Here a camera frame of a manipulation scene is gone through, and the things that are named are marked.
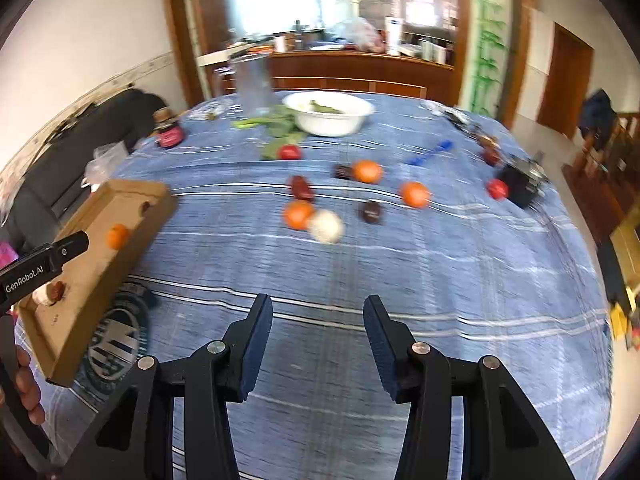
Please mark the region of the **person's left hand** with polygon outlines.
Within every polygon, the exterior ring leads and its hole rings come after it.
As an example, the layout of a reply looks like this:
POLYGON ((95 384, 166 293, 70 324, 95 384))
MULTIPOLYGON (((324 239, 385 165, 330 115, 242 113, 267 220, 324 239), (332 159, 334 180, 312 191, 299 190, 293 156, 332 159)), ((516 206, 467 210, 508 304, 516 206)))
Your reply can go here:
POLYGON ((46 413, 41 405, 41 390, 35 381, 30 368, 30 355, 19 344, 15 346, 18 370, 14 384, 20 393, 24 409, 28 411, 29 420, 36 426, 41 426, 46 420, 46 413))

